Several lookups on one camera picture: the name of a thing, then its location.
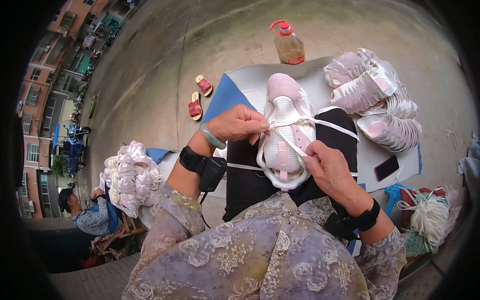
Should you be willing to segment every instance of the smartphone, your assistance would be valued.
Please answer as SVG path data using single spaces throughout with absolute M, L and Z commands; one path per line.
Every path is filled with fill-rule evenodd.
M 392 156 L 383 163 L 375 167 L 375 174 L 377 175 L 377 180 L 382 181 L 387 178 L 390 174 L 397 171 L 399 168 L 398 160 L 396 156 Z

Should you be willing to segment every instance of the air conditioner unit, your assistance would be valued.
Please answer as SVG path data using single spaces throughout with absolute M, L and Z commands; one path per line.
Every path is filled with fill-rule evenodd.
M 28 208 L 30 209 L 31 213 L 35 212 L 35 206 L 33 206 L 33 201 L 32 200 L 28 201 Z

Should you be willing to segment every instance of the red sandal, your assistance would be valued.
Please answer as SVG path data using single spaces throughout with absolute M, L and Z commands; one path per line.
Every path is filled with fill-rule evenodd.
M 200 94 L 198 92 L 192 94 L 192 101 L 188 104 L 188 110 L 190 112 L 190 117 L 192 117 L 194 121 L 198 121 L 202 117 Z
M 208 80 L 206 80 L 205 77 L 198 75 L 195 81 L 197 82 L 197 85 L 199 86 L 205 97 L 207 97 L 212 92 L 213 85 Z

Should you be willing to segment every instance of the jade bangle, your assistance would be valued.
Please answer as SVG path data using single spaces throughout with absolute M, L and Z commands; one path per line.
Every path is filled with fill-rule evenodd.
M 200 123 L 199 130 L 215 148 L 223 150 L 227 147 L 227 144 L 222 143 L 210 132 L 205 122 Z

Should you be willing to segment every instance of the brick building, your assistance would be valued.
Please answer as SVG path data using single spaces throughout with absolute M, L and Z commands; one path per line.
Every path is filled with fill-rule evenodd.
M 78 66 L 89 50 L 81 44 L 93 22 L 122 18 L 126 0 L 67 0 L 53 18 L 33 51 L 20 87 L 17 113 L 24 132 L 24 173 L 18 191 L 19 210 L 24 217 L 62 217 L 57 204 L 58 189 L 67 180 L 50 171 L 53 132 L 57 124 L 70 119 L 80 80 Z

